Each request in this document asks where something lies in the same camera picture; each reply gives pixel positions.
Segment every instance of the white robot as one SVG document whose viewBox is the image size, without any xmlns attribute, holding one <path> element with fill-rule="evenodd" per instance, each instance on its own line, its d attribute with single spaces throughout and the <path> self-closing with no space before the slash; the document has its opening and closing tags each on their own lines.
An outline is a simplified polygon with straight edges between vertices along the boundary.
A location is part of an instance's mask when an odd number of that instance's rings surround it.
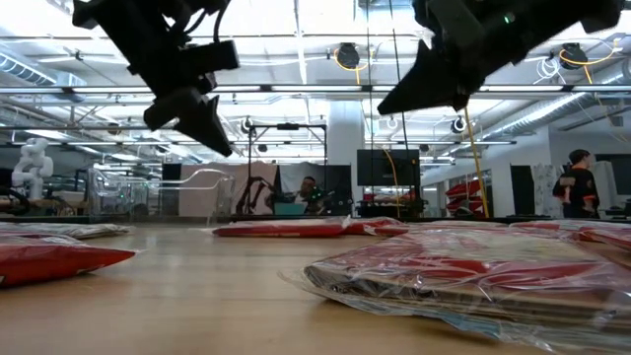
<svg viewBox="0 0 631 355">
<path fill-rule="evenodd" d="M 41 199 L 43 190 L 43 178 L 52 177 L 52 159 L 46 157 L 44 150 L 48 147 L 48 141 L 43 138 L 31 138 L 27 140 L 20 152 L 20 162 L 13 169 L 11 180 L 14 187 L 24 187 L 29 184 L 29 199 Z M 23 170 L 31 167 L 28 173 Z"/>
</svg>

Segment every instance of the plastic bag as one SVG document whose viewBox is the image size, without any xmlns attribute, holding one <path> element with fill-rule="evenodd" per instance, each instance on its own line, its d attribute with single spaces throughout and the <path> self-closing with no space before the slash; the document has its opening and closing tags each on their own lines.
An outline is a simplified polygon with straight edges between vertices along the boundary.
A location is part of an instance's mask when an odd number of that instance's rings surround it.
<svg viewBox="0 0 631 355">
<path fill-rule="evenodd" d="M 44 233 L 69 236 L 75 239 L 113 237 L 129 233 L 133 227 L 114 224 L 71 224 L 71 223 L 8 223 L 0 222 L 0 231 Z"/>
<path fill-rule="evenodd" d="M 376 217 L 367 219 L 352 219 L 349 226 L 344 231 L 346 235 L 373 235 L 371 229 L 383 226 L 404 226 L 403 222 L 399 222 L 389 217 Z"/>
<path fill-rule="evenodd" d="M 90 247 L 67 236 L 0 234 L 0 287 L 88 273 L 126 260 L 135 251 Z"/>
<path fill-rule="evenodd" d="M 631 351 L 631 271 L 547 234 L 411 231 L 284 278 L 364 311 L 545 350 Z"/>
<path fill-rule="evenodd" d="M 631 251 L 631 231 L 590 230 L 582 234 L 590 240 Z"/>
<path fill-rule="evenodd" d="M 219 237 L 339 237 L 348 227 L 349 218 L 286 221 L 237 222 L 213 230 Z"/>
<path fill-rule="evenodd" d="M 569 231 L 575 233 L 575 238 L 584 242 L 599 242 L 592 239 L 589 235 L 582 233 L 593 230 L 604 231 L 629 231 L 631 225 L 623 223 L 607 223 L 599 221 L 582 221 L 582 220 L 552 220 L 552 221 L 532 221 L 513 223 L 511 228 L 526 229 L 548 229 L 558 231 Z"/>
<path fill-rule="evenodd" d="M 496 222 L 463 221 L 463 220 L 443 220 L 428 223 L 411 223 L 397 226 L 379 226 L 372 230 L 372 233 L 383 237 L 400 236 L 408 231 L 423 230 L 444 230 L 444 229 L 497 229 L 508 226 Z"/>
</svg>

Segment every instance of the black shirt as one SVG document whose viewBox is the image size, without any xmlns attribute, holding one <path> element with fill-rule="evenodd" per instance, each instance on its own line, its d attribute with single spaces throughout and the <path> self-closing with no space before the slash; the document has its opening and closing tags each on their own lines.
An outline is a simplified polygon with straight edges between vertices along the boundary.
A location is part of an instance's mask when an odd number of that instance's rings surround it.
<svg viewBox="0 0 631 355">
<path fill-rule="evenodd" d="M 563 203 L 574 207 L 585 207 L 586 200 L 594 202 L 594 209 L 598 208 L 598 191 L 594 174 L 587 169 L 572 168 L 563 174 L 556 184 L 552 193 L 561 198 Z"/>
</svg>

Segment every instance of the black monitor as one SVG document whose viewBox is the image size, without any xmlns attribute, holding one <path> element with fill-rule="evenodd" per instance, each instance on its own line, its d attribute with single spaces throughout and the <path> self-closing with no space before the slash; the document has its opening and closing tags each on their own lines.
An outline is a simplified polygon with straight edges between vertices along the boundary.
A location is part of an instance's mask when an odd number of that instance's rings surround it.
<svg viewBox="0 0 631 355">
<path fill-rule="evenodd" d="M 357 184 L 360 186 L 416 186 L 420 184 L 418 150 L 396 149 L 387 151 L 396 170 L 394 173 L 384 150 L 357 150 Z"/>
</svg>

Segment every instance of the wooden table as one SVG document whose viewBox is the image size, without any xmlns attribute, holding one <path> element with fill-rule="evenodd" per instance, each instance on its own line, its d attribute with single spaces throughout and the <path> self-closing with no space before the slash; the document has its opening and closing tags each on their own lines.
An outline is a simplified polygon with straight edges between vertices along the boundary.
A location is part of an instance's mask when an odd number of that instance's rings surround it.
<svg viewBox="0 0 631 355">
<path fill-rule="evenodd" d="M 374 241 L 220 239 L 170 227 L 92 240 L 145 252 L 94 275 L 0 291 L 1 354 L 542 353 L 438 320 L 356 311 L 277 276 Z"/>
</svg>

